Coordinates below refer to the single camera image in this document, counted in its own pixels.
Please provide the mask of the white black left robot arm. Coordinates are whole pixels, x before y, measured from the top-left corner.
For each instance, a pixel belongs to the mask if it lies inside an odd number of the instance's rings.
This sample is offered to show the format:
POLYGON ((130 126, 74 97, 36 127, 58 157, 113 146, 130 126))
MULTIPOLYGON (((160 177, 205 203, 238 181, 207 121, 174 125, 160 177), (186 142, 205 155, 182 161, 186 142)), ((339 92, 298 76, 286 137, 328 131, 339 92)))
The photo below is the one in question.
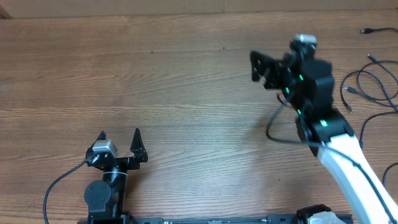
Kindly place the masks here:
POLYGON ((97 140, 86 151, 85 162, 103 172, 101 180, 88 184, 84 199, 88 205, 87 223, 136 222, 131 212, 124 211, 124 199, 127 184, 127 172, 140 169, 140 164, 148 161, 148 155, 141 138, 141 132, 135 129, 130 157, 118 157, 117 147, 106 138, 102 131, 97 140))

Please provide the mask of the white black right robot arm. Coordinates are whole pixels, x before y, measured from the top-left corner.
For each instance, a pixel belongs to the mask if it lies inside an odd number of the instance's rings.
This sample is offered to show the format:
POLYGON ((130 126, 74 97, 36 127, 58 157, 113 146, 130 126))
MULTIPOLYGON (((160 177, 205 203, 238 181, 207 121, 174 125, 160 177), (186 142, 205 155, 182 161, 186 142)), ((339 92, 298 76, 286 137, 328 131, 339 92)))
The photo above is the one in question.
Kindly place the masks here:
POLYGON ((358 138, 333 107, 332 64, 300 53, 276 60, 251 51, 252 80, 266 79, 267 90, 280 90, 291 105, 298 144, 307 145, 339 185, 360 223, 397 223, 397 204, 367 162, 358 138))

